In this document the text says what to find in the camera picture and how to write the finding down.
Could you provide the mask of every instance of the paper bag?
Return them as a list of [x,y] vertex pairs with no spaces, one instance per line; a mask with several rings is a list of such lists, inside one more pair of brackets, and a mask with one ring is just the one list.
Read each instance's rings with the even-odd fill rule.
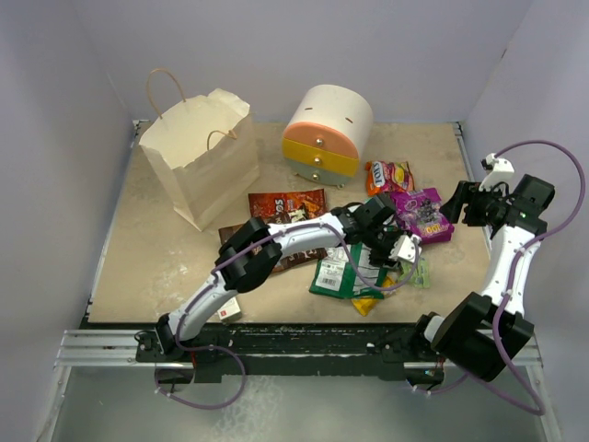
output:
[[[155,72],[168,74],[182,96],[164,113],[149,87]],[[203,230],[260,176],[249,105],[222,89],[186,99],[178,80],[164,68],[149,74],[146,90],[159,118],[139,144],[174,210]]]

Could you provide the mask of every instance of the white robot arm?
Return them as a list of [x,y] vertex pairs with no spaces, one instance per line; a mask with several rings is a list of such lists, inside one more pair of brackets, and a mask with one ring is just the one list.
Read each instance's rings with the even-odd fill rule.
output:
[[[172,350],[174,343],[197,336],[224,303],[261,285],[284,256],[337,247],[342,242],[363,242],[375,253],[379,264],[415,262],[421,251],[420,239],[398,228],[384,228],[394,213],[390,198],[379,195],[366,204],[339,207],[319,218],[292,224],[266,225],[259,218],[251,218],[219,250],[217,267],[195,294],[160,318],[156,332],[163,352]],[[258,243],[258,253],[247,250]]]
[[[460,181],[452,198],[440,211],[448,221],[456,223],[465,208],[463,223],[473,227],[491,227],[491,263],[480,293],[472,292],[446,318],[435,312],[422,316],[416,330],[431,343],[434,351],[486,381],[493,380],[505,367],[495,342],[479,332],[489,325],[505,293],[511,294],[501,315],[502,346],[510,358],[527,343],[534,325],[524,320],[524,288],[530,263],[540,247],[536,242],[524,245],[547,231],[547,223],[539,218],[554,198],[554,186],[524,175],[513,192],[499,189],[511,178],[514,169],[505,159],[494,154],[483,160],[491,173],[483,182]],[[516,254],[513,285],[509,275]]]
[[[434,351],[489,381],[502,371],[504,362],[493,340],[479,329],[492,321],[502,302],[514,255],[530,239],[546,232],[547,223],[539,215],[552,200],[554,187],[525,175],[512,193],[504,195],[499,184],[511,177],[513,168],[493,155],[487,159],[491,178],[483,183],[460,181],[453,197],[440,209],[455,223],[466,204],[463,223],[492,228],[491,264],[483,288],[480,293],[470,293],[446,318],[434,312],[422,316],[416,332],[431,343]],[[390,198],[378,195],[366,204],[339,207],[320,218],[290,225],[266,225],[259,218],[251,218],[219,250],[217,267],[192,298],[160,318],[156,334],[162,352],[167,354],[180,342],[197,336],[204,323],[229,299],[263,284],[283,256],[362,242],[371,248],[371,257],[380,257],[380,264],[399,259],[414,262],[419,257],[419,239],[402,230],[384,228],[394,213]],[[261,249],[254,254],[251,250],[258,246]],[[539,243],[527,249],[519,261],[513,297],[502,314],[502,343],[510,357],[533,334],[533,324],[523,318],[523,294],[527,271],[538,248]]]

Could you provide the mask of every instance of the chocolate package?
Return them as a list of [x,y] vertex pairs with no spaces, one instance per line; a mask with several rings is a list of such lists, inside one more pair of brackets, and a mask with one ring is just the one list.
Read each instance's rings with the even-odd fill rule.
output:
[[281,212],[291,213],[305,207],[308,218],[317,218],[328,211],[323,189],[307,192],[250,193],[249,212],[266,218]]
[[[249,211],[252,216],[261,216],[268,224],[289,224],[316,218],[327,213],[323,189],[310,192],[251,193]],[[225,244],[243,226],[219,229],[221,244]],[[313,249],[282,258],[272,273],[282,272],[296,265],[321,260],[327,256],[325,249]]]
[[440,213],[442,199],[434,188],[414,192],[393,192],[398,226],[422,238],[422,244],[446,242],[454,226]]

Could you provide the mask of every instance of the wire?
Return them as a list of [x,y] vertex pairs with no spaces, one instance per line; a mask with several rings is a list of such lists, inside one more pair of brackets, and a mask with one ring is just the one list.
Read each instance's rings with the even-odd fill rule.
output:
[[439,389],[436,390],[430,390],[430,389],[420,389],[417,387],[417,385],[412,386],[413,391],[418,391],[419,393],[423,393],[426,394],[428,396],[434,395],[434,394],[442,394],[442,393],[447,393],[450,390],[455,389],[456,387],[458,387],[460,384],[462,384],[465,380],[468,379],[468,374],[463,374],[460,378],[458,378],[457,380],[455,380],[454,382],[443,386]]
[[419,241],[417,239],[414,239],[413,244],[415,247],[415,261],[413,262],[413,265],[411,266],[411,270],[409,271],[409,273],[407,273],[407,276],[402,281],[396,283],[395,285],[391,285],[389,287],[379,287],[377,285],[374,285],[371,281],[367,280],[360,273],[360,270],[358,269],[358,266],[354,262],[353,257],[350,254],[350,251],[348,250],[347,247],[345,247],[345,239],[344,239],[343,235],[338,231],[337,228],[330,226],[329,224],[322,223],[322,222],[309,223],[309,224],[305,224],[305,225],[301,225],[301,226],[290,226],[290,227],[288,227],[288,225],[284,225],[284,227],[281,228],[280,231],[250,244],[245,249],[243,249],[239,253],[236,253],[234,256],[229,258],[227,261],[224,261],[221,264],[217,265],[215,268],[213,268],[211,270],[211,275],[214,277],[213,283],[205,286],[201,290],[201,292],[198,295],[196,295],[194,297],[194,299],[189,303],[189,305],[184,310],[184,313],[180,317],[179,322],[178,322],[178,327],[176,329],[175,341],[176,341],[176,346],[180,350],[184,350],[185,352],[201,352],[201,351],[205,351],[205,350],[209,350],[209,351],[210,350],[217,350],[217,351],[224,352],[224,353],[230,355],[231,357],[233,357],[236,360],[237,365],[239,366],[239,370],[241,372],[241,382],[239,384],[239,389],[237,390],[237,392],[228,400],[221,402],[221,403],[213,404],[213,405],[191,402],[191,401],[186,401],[185,399],[182,399],[181,397],[172,394],[170,391],[162,390],[159,385],[159,381],[157,380],[157,376],[154,376],[154,379],[156,382],[156,392],[163,394],[164,396],[170,398],[173,401],[182,403],[184,405],[188,405],[191,408],[196,408],[199,410],[219,410],[221,408],[225,408],[225,407],[231,405],[233,402],[235,402],[239,398],[239,396],[241,396],[241,393],[243,392],[244,388],[246,387],[247,373],[246,373],[246,368],[243,365],[243,362],[241,361],[241,359],[239,359],[239,356],[237,356],[236,353],[232,352],[228,348],[224,348],[224,347],[221,347],[218,345],[187,347],[180,342],[180,338],[179,338],[180,337],[180,330],[182,330],[182,327],[184,325],[184,322],[186,321],[186,318],[188,317],[188,314],[191,312],[192,308],[196,305],[196,303],[204,295],[206,295],[209,291],[211,291],[213,289],[213,287],[215,287],[219,283],[218,273],[221,270],[223,270],[227,265],[238,260],[242,256],[246,255],[247,253],[251,252],[252,250],[256,249],[257,247],[265,244],[266,242],[270,242],[270,241],[274,240],[275,238],[282,237],[282,236],[286,235],[287,233],[294,232],[296,230],[307,229],[307,228],[316,228],[316,227],[326,228],[326,229],[330,230],[335,235],[335,237],[339,240],[340,244],[344,246],[344,247],[342,247],[343,251],[346,253],[346,256],[348,257],[349,264],[351,265],[353,270],[356,272],[356,275],[358,276],[358,278],[363,283],[365,283],[367,286],[373,288],[374,290],[378,290],[380,292],[390,292],[390,291],[396,290],[399,287],[405,285],[411,279],[411,277],[415,273],[415,270],[417,269],[417,264],[418,264],[419,258],[420,258],[420,251],[419,251]]
[[343,206],[344,209],[349,209],[350,207],[362,205],[362,203],[358,203],[357,201],[352,201],[351,203],[347,203]]
[[507,307],[507,304],[509,303],[509,301],[511,299],[512,290],[514,288],[514,280],[515,280],[515,272],[517,270],[517,264],[519,263],[519,260],[524,256],[525,251],[533,244],[535,244],[545,238],[551,237],[552,235],[555,235],[555,234],[559,233],[560,231],[562,231],[566,226],[568,226],[571,223],[571,221],[577,216],[577,214],[581,210],[581,206],[583,205],[583,200],[585,197],[585,175],[583,172],[583,167],[581,166],[581,163],[576,158],[576,156],[573,155],[572,152],[569,151],[564,146],[559,145],[557,143],[553,143],[551,141],[530,140],[530,141],[524,141],[521,143],[516,143],[514,145],[507,146],[505,149],[499,151],[495,156],[499,157],[499,156],[505,154],[506,152],[509,152],[510,150],[515,149],[516,147],[519,147],[522,145],[549,145],[551,147],[558,149],[560,152],[565,154],[572,161],[574,166],[576,167],[577,172],[579,174],[579,185],[580,185],[579,198],[577,199],[577,203],[574,206],[574,208],[572,209],[572,212],[567,217],[567,219],[565,219],[561,224],[552,228],[548,232],[543,233],[541,235],[538,235],[535,238],[530,239],[515,254],[514,259],[512,260],[512,265],[509,269],[509,276],[507,279],[506,291],[502,294],[503,300],[502,300],[501,304],[499,305],[499,307],[497,308],[495,315],[493,316],[492,332],[493,332],[493,340],[495,341],[495,346],[497,347],[497,351],[499,352],[499,355],[501,356],[501,359],[503,360],[503,362],[507,365],[507,367],[510,369],[510,371],[514,374],[515,378],[519,381],[519,383],[522,385],[522,387],[524,387],[524,389],[528,392],[528,394],[530,395],[530,397],[532,398],[532,400],[536,404],[537,408],[532,408],[529,405],[522,403],[522,402],[516,400],[515,398],[512,398],[511,396],[507,395],[503,391],[498,390],[496,387],[475,377],[474,375],[470,375],[470,377],[473,378],[479,384],[483,385],[486,389],[492,391],[497,396],[499,396],[503,400],[511,403],[512,405],[516,406],[517,408],[520,408],[526,412],[532,413],[536,416],[541,416],[546,413],[546,405],[541,400],[541,398],[536,393],[536,391],[532,388],[532,386],[529,384],[529,382],[527,382],[525,380],[524,376],[518,371],[514,362],[511,360],[511,358],[509,357],[509,355],[505,351],[505,347],[503,346],[502,340],[501,340],[501,334],[499,332],[499,322],[501,320],[501,316],[502,316],[503,312],[505,311],[505,308]]
[[493,193],[495,191],[495,189],[498,189],[499,186],[503,185],[503,190],[502,190],[502,194],[505,193],[505,195],[502,195],[503,198],[507,198],[509,196],[509,184],[506,183],[505,181],[499,181],[497,184],[495,184],[493,187],[491,187],[491,193]]

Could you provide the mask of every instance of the black base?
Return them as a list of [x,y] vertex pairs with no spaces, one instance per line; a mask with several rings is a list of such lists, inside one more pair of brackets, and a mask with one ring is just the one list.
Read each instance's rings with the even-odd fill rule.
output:
[[[415,324],[206,324],[186,346],[220,345],[243,361],[248,375],[370,376],[405,380],[405,362],[436,362],[437,354],[416,335]],[[153,331],[144,331],[137,362],[187,362],[188,353],[160,353]],[[240,373],[236,361],[222,352],[196,355],[195,382],[220,382]]]
[[[490,297],[470,293],[445,319],[432,340],[432,348],[469,373],[487,382],[494,380],[505,368],[495,341],[482,334],[484,324],[491,324],[497,306]],[[421,333],[435,313],[422,316],[416,331]],[[520,313],[504,313],[499,322],[499,334],[511,359],[524,348],[534,335],[534,324]]]

